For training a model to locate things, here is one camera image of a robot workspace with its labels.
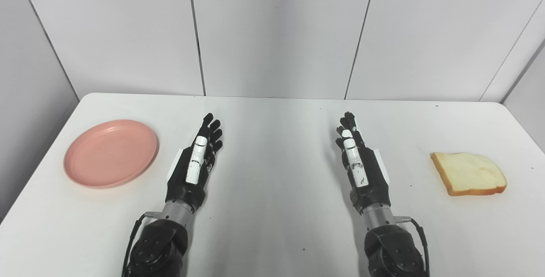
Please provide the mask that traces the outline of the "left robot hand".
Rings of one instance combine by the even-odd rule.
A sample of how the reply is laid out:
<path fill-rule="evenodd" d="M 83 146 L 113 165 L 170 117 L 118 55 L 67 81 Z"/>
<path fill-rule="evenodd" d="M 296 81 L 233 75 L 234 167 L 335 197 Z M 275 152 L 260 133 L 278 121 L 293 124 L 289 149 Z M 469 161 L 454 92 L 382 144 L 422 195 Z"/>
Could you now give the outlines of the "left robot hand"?
<path fill-rule="evenodd" d="M 220 120 L 208 113 L 193 143 L 181 151 L 167 183 L 166 203 L 185 203 L 192 212 L 203 205 L 209 175 L 224 145 L 222 135 Z"/>

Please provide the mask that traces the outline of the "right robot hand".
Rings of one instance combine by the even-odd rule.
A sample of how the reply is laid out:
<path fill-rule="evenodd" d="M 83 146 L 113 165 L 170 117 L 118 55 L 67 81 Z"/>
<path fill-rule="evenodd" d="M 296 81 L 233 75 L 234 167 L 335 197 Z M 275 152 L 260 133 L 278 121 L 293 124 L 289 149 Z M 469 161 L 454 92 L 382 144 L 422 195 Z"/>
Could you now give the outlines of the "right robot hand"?
<path fill-rule="evenodd" d="M 352 190 L 353 207 L 362 213 L 372 205 L 391 206 L 389 184 L 384 177 L 376 151 L 367 147 L 352 112 L 345 112 L 336 128 L 335 143 L 341 150 L 342 164 Z"/>

